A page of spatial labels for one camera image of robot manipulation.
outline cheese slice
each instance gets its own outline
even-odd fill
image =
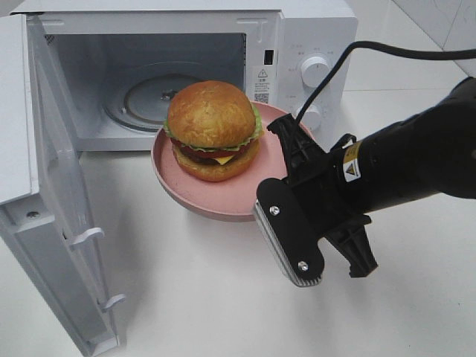
[[[222,158],[213,158],[215,161],[218,161],[218,163],[220,165],[224,165],[226,164],[227,162],[229,162],[232,158],[234,157],[234,155],[230,155],[230,156],[223,156]]]

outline hamburger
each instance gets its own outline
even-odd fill
[[[224,181],[249,168],[263,130],[257,109],[237,87],[194,83],[172,99],[164,130],[178,165],[205,181]]]

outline warning label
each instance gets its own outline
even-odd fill
[[[273,91],[274,76],[271,75],[273,67],[264,68],[256,65],[253,68],[253,97],[257,102],[269,103]]]
[[[344,154],[343,171],[346,182],[351,182],[361,177],[360,169],[358,168],[358,148],[361,141],[356,142],[348,147]]]

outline lettuce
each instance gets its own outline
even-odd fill
[[[252,103],[251,106],[253,107],[253,113],[254,113],[254,118],[255,118],[255,121],[256,121],[256,126],[254,127],[254,132],[253,132],[253,135],[251,135],[249,138],[247,138],[245,141],[243,141],[242,143],[239,143],[238,145],[236,145],[235,147],[220,147],[220,148],[213,148],[213,147],[194,147],[192,145],[186,145],[186,144],[182,144],[183,147],[189,147],[191,148],[192,150],[195,150],[195,151],[202,151],[202,152],[213,152],[213,151],[217,151],[217,150],[225,150],[225,151],[239,151],[239,148],[242,147],[243,145],[247,145],[249,144],[252,140],[254,139],[258,139],[260,136],[261,136],[261,133],[263,131],[263,125],[261,124],[261,115],[260,115],[260,112],[258,112],[258,109],[256,108],[256,106],[254,106],[254,104]],[[172,132],[170,131],[169,129],[169,126],[167,125],[167,121],[165,121],[164,123],[164,127],[163,127],[164,131],[165,131],[165,134],[169,137],[169,138],[173,138],[173,139],[176,139],[178,140],[176,137],[173,136]]]

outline white countertop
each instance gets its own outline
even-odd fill
[[[358,39],[437,46],[391,1],[352,0]],[[465,74],[452,62],[417,62],[357,50],[339,123],[324,148],[358,138],[442,100]],[[475,201],[436,195],[370,214],[379,267],[348,277],[321,240],[319,286],[281,273],[256,223],[187,211],[158,183],[149,153],[82,157],[91,206],[106,238],[103,261],[122,346],[103,356],[474,356]],[[80,353],[0,239],[0,355]]]

